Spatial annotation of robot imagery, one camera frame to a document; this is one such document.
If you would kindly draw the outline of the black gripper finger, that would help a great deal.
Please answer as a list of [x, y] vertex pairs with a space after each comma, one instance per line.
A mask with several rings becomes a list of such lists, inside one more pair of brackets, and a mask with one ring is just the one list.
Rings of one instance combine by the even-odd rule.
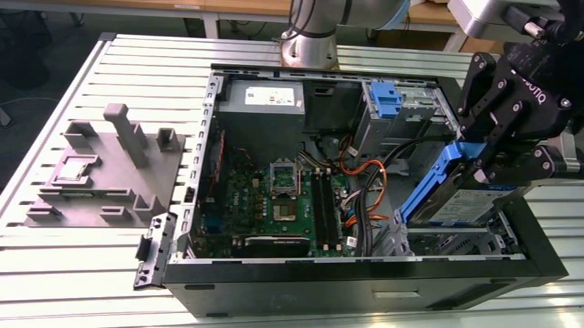
[[506, 59], [476, 53], [456, 106], [457, 140], [486, 143], [497, 151], [529, 151], [533, 140], [522, 128], [533, 99]]
[[568, 180], [568, 139], [553, 137], [528, 151], [488, 149], [476, 162], [473, 177], [480, 183], [544, 183]]

